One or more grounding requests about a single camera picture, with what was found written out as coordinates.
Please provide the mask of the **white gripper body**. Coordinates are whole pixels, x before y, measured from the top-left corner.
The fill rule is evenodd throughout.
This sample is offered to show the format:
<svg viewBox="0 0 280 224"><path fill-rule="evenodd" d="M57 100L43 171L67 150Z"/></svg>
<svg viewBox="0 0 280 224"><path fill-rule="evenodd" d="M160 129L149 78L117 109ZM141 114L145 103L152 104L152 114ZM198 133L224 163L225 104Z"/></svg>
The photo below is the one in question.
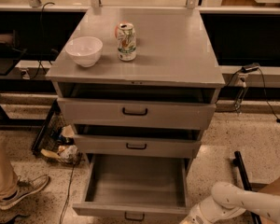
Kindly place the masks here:
<svg viewBox="0 0 280 224"><path fill-rule="evenodd" d="M244 212L240 207L226 208L209 196L195 204L180 224L215 224L219 220L238 217Z"/></svg>

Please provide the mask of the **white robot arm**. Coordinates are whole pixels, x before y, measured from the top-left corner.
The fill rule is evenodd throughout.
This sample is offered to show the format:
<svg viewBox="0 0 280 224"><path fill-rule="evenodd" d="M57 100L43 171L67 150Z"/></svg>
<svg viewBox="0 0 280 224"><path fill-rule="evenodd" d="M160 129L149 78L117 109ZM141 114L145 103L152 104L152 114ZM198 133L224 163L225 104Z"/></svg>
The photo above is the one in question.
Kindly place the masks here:
<svg viewBox="0 0 280 224"><path fill-rule="evenodd" d="M216 182L211 195L195 204L181 224L215 224L249 211L280 224L280 196L240 189L231 183Z"/></svg>

